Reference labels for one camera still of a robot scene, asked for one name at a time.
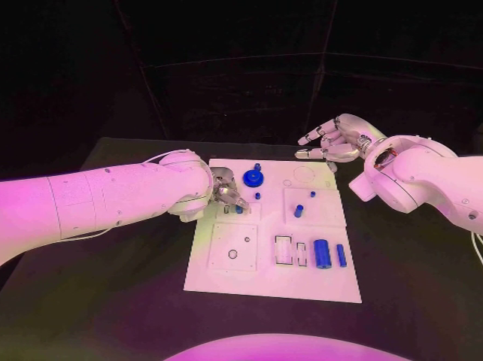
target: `small blue part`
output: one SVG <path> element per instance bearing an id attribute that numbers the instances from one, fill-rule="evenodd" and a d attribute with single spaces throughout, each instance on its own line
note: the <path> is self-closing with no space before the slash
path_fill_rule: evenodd
<path id="1" fill-rule="evenodd" d="M 260 187 L 264 183 L 264 173 L 261 172 L 261 165 L 255 163 L 255 168 L 245 172 L 244 183 L 248 187 Z"/>
<path id="2" fill-rule="evenodd" d="M 329 242 L 326 239 L 315 240 L 316 267 L 322 269 L 332 268 Z"/>
<path id="3" fill-rule="evenodd" d="M 342 248 L 342 244 L 336 246 L 336 249 L 338 249 L 339 266 L 346 267 L 345 249 Z"/>
<path id="4" fill-rule="evenodd" d="M 299 206 L 296 207 L 294 217 L 296 217 L 296 218 L 300 218 L 300 217 L 302 217 L 302 213 L 303 213 L 303 206 L 299 205 Z"/>

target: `black table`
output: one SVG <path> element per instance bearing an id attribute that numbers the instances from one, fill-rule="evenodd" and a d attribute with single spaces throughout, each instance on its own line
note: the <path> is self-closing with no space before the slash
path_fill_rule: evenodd
<path id="1" fill-rule="evenodd" d="M 294 160 L 297 147 L 104 138 L 83 169 L 189 148 Z M 185 292 L 195 223 L 164 214 L 24 255 L 0 294 L 0 359 L 153 360 L 234 335 L 352 341 L 414 360 L 483 360 L 483 270 L 468 231 L 430 207 L 362 203 L 336 174 L 364 303 Z"/>

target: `white board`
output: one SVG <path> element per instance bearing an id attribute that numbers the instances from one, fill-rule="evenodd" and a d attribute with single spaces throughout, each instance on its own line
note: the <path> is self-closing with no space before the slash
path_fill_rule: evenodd
<path id="1" fill-rule="evenodd" d="M 242 175 L 255 163 L 264 184 L 250 188 Z M 361 303 L 342 200 L 326 164 L 212 159 L 209 166 L 232 169 L 251 212 L 238 214 L 219 204 L 206 207 L 196 224 L 185 290 Z M 303 205 L 300 218 L 297 204 Z M 329 241 L 328 269 L 316 267 L 316 239 Z M 339 266 L 338 244 L 345 248 L 346 267 Z M 290 257 L 287 264 L 277 263 Z"/>

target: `dark background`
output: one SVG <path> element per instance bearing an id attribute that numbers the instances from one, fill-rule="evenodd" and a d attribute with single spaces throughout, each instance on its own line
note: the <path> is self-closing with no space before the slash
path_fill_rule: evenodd
<path id="1" fill-rule="evenodd" d="M 481 152 L 483 3 L 437 5 L 0 2 L 0 180 L 102 136 L 296 144 L 341 113 Z"/>

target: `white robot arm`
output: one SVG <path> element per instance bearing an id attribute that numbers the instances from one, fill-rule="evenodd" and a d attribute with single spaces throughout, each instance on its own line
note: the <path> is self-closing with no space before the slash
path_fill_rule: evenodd
<path id="1" fill-rule="evenodd" d="M 196 220 L 209 202 L 248 208 L 229 169 L 209 168 L 189 150 L 170 152 L 154 164 L 157 157 L 140 164 L 0 182 L 0 265 L 26 250 L 91 238 L 76 236 L 166 212 L 183 222 Z"/>
<path id="2" fill-rule="evenodd" d="M 296 157 L 325 158 L 329 165 L 364 158 L 364 173 L 351 182 L 364 201 L 380 196 L 403 213 L 429 203 L 456 226 L 483 235 L 483 156 L 457 157 L 432 138 L 387 138 L 351 114 L 319 126 L 299 143 L 319 137 L 322 148 L 300 150 Z"/>

